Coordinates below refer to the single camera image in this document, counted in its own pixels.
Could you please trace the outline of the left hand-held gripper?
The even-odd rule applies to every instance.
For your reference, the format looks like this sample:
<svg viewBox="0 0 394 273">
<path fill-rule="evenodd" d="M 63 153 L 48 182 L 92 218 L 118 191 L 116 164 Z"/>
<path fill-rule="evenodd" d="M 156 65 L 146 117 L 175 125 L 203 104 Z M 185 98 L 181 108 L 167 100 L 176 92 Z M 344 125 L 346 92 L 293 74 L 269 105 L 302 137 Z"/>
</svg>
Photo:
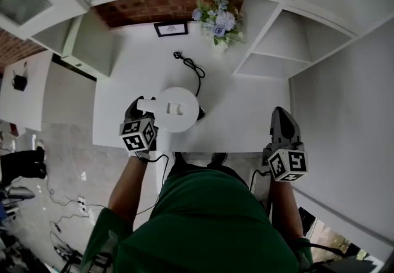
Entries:
<svg viewBox="0 0 394 273">
<path fill-rule="evenodd" d="M 138 97 L 126 109 L 124 121 L 119 126 L 119 137 L 130 156 L 149 159 L 150 149 L 155 147 L 158 129 L 154 126 L 152 113 L 137 109 L 138 101 L 143 99 L 143 96 Z M 151 97 L 150 100 L 156 100 L 156 97 Z"/>
</svg>

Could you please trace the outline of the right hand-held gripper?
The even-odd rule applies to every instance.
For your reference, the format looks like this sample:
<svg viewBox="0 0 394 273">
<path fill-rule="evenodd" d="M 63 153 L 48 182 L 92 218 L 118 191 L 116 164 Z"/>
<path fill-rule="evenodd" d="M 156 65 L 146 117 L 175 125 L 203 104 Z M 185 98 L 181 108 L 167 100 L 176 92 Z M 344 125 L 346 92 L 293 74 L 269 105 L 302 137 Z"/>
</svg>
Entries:
<svg viewBox="0 0 394 273">
<path fill-rule="evenodd" d="M 275 149 L 269 144 L 263 149 L 263 166 L 268 166 L 277 182 L 293 182 L 308 174 L 308 154 L 301 142 L 300 129 L 294 118 L 283 108 L 276 107 L 271 115 L 271 142 L 281 138 L 291 142 Z"/>
</svg>

